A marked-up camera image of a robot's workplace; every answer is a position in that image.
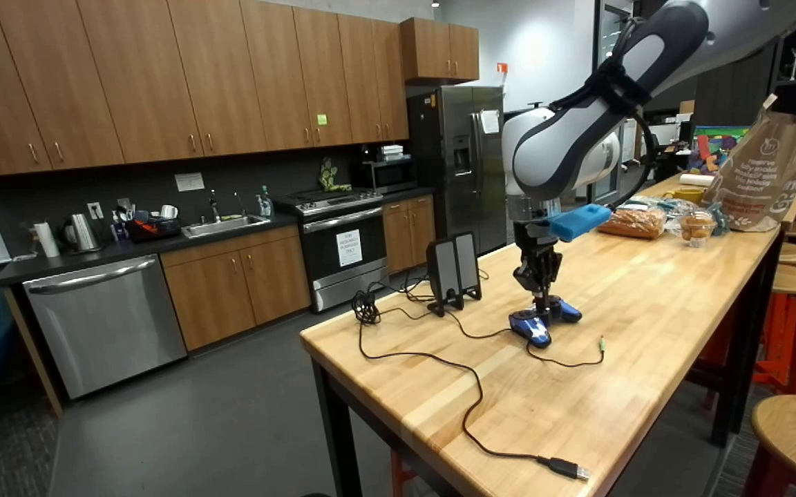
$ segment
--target backsplash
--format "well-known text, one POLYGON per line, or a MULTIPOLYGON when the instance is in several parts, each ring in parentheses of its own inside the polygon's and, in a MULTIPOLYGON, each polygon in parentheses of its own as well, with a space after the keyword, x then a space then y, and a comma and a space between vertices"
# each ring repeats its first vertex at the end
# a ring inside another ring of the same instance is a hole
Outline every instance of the backsplash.
POLYGON ((31 232, 36 221, 60 232, 69 213, 89 213, 89 202, 100 202, 108 217, 115 199, 129 199, 139 210, 176 203, 179 221, 192 222, 202 216, 209 221, 209 189, 216 189, 221 213, 256 213, 255 192, 263 184, 273 199, 318 187, 326 158, 340 169, 338 180, 349 182, 349 166, 362 159, 362 145, 0 176, 0 232, 16 257, 36 250, 31 232), (191 170, 205 176, 205 189, 179 192, 173 174, 191 170))

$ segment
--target kitchen counter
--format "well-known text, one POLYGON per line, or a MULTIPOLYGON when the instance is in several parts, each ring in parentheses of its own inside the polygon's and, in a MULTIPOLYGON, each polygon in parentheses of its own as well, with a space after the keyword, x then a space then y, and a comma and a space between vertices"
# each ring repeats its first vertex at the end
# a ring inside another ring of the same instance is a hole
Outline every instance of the kitchen counter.
POLYGON ((197 236, 197 239, 176 234, 176 236, 162 236, 162 239, 129 243, 129 246, 105 246, 100 250, 85 250, 85 254, 69 250, 69 254, 60 254, 54 258, 47 258, 39 254, 36 258, 22 258, 22 261, 6 265, 0 271, 0 286, 11 286, 11 283, 20 283, 24 279, 76 271, 76 268, 89 268, 89 265, 129 258, 129 257, 141 257, 141 254, 176 250, 176 249, 205 246, 205 243, 228 239, 228 236, 239 236, 239 234, 250 234, 250 232, 267 232, 267 228, 291 227, 291 222, 295 222, 295 216, 277 213, 271 217, 271 222, 217 232, 217 234, 208 234, 208 236, 197 236))

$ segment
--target oven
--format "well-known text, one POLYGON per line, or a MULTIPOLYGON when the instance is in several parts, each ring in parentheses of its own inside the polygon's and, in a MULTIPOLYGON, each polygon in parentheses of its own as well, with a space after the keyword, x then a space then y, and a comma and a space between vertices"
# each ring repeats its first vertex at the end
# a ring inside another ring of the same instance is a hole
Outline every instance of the oven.
POLYGON ((278 203, 299 213, 314 311, 389 280, 378 192, 300 192, 278 203))

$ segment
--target power cord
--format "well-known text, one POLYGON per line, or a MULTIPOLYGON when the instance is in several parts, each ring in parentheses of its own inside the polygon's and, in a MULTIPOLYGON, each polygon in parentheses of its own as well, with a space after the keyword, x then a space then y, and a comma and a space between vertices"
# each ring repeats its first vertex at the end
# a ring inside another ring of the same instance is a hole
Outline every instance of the power cord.
MULTIPOLYGON (((427 354, 427 349, 369 354, 369 349, 364 347, 364 327, 378 326, 378 322, 382 322, 382 314, 400 311, 400 314, 409 318, 409 320, 423 320, 427 311, 412 314, 412 311, 405 311, 403 305, 393 305, 393 309, 378 311, 369 291, 360 291, 350 305, 353 305, 356 320, 360 320, 360 343, 356 343, 356 344, 360 344, 360 354, 362 354, 368 361, 376 361, 376 359, 397 359, 397 355, 416 355, 416 359, 434 359, 434 361, 438 361, 438 365, 445 365, 445 367, 469 373, 469 374, 474 377, 474 391, 479 391, 479 398, 474 398, 474 401, 465 407, 465 413, 461 413, 461 434, 469 435, 469 441, 479 443, 481 452, 494 454, 494 459, 537 460, 537 464, 548 465, 548 468, 556 471, 556 474, 575 476, 575 481, 588 481, 585 468, 579 468, 575 460, 552 459, 552 454, 548 459, 548 454, 537 454, 537 452, 491 450, 488 443, 484 443, 484 441, 473 434, 473 428, 469 428, 469 417, 473 417, 474 407, 484 403, 484 377, 481 377, 481 373, 479 373, 474 367, 461 365, 461 361, 441 359, 441 355, 427 354)), ((501 332, 491 332, 491 333, 469 333, 469 332, 465 327, 465 322, 461 322, 454 311, 447 311, 447 314, 454 318, 455 327, 459 327, 465 336, 469 336, 469 338, 491 338, 491 336, 508 332, 508 327, 501 327, 501 332)), ((557 361, 557 359, 537 355, 537 354, 530 354, 530 349, 527 349, 527 355, 532 355, 532 359, 538 359, 538 361, 548 361, 548 365, 557 365, 557 367, 588 367, 588 365, 603 365, 603 359, 606 359, 603 338, 597 338, 597 349, 600 349, 600 359, 597 359, 597 361, 557 361)))

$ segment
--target stainless steel refrigerator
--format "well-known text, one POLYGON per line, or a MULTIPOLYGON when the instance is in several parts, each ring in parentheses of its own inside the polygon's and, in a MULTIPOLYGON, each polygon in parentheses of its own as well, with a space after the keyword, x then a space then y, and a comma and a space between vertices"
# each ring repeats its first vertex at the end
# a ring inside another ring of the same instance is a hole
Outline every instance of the stainless steel refrigerator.
POLYGON ((479 254, 505 246, 503 89, 445 84, 405 105, 405 152, 420 182, 434 187, 436 234, 473 232, 479 254))

